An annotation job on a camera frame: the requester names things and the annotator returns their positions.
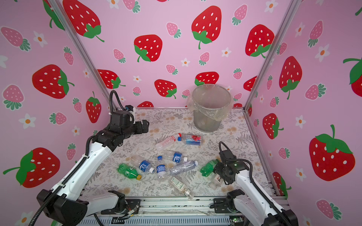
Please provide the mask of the clear bottle red cap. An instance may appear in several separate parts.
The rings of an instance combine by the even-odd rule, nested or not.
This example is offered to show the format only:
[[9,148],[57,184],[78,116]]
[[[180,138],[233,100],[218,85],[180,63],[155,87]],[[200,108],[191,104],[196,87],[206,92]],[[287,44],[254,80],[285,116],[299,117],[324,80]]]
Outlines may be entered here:
[[172,136],[166,138],[165,140],[157,143],[156,144],[156,150],[161,151],[161,150],[164,150],[164,149],[170,147],[176,141],[178,141],[178,138],[180,138],[181,136],[182,136],[181,133],[177,133],[177,134],[172,135]]

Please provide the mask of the Fiji bottle red flower label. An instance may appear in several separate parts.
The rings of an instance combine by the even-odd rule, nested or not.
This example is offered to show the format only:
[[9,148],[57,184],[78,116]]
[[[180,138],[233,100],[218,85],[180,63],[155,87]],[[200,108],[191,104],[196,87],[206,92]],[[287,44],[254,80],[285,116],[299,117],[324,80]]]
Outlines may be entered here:
[[178,141],[183,142],[186,145],[200,146],[202,145],[202,136],[192,135],[192,134],[183,134],[181,137],[178,137]]

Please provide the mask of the white label bottle yellow cap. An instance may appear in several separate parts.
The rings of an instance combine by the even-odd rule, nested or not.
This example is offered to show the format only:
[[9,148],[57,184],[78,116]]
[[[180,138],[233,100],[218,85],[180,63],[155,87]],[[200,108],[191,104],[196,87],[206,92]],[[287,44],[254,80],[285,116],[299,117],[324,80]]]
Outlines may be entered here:
[[221,178],[221,176],[219,174],[215,173],[211,179],[209,187],[212,188],[213,190],[216,190],[219,187],[221,187],[222,184],[223,184],[223,179]]

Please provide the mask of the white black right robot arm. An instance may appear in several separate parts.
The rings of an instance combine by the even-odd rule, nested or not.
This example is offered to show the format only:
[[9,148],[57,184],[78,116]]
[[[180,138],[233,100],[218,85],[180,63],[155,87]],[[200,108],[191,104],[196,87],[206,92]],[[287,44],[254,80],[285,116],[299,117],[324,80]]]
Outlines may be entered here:
[[214,172],[226,184],[236,183],[240,189],[227,194],[219,206],[238,211],[253,226],[297,226],[298,219],[292,210],[286,210],[269,196],[254,180],[252,164],[244,159],[221,158]]

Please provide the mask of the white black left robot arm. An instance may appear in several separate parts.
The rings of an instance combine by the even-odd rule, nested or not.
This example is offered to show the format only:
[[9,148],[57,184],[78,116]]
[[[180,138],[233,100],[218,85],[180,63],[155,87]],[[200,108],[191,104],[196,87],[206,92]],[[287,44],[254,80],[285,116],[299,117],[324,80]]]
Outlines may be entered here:
[[85,154],[52,189],[43,189],[37,196],[40,208],[30,225],[45,215],[64,226],[76,226],[84,217],[104,210],[123,211],[126,207],[124,194],[115,190],[89,198],[80,198],[81,192],[101,163],[106,160],[123,141],[134,134],[148,133],[150,123],[137,121],[120,126],[109,124],[104,130],[87,139]]

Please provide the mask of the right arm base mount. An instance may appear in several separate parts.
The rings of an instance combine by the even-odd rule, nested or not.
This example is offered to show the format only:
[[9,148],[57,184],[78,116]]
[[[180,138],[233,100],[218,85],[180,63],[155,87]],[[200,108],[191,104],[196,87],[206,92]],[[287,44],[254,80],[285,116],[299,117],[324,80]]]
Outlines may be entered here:
[[245,195],[241,189],[228,192],[225,198],[214,198],[209,208],[214,209],[215,213],[240,213],[234,205],[234,199],[240,195]]

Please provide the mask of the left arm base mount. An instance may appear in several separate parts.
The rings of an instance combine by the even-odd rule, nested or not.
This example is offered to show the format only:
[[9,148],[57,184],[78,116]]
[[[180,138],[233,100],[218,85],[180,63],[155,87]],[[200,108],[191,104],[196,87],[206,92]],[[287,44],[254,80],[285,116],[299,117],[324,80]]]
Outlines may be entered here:
[[116,206],[113,209],[107,209],[107,210],[101,211],[102,215],[111,215],[111,214],[126,215],[132,210],[134,210],[135,214],[138,214],[141,199],[126,199],[125,194],[115,191],[115,190],[109,190],[108,193],[117,195],[118,201],[117,201]]

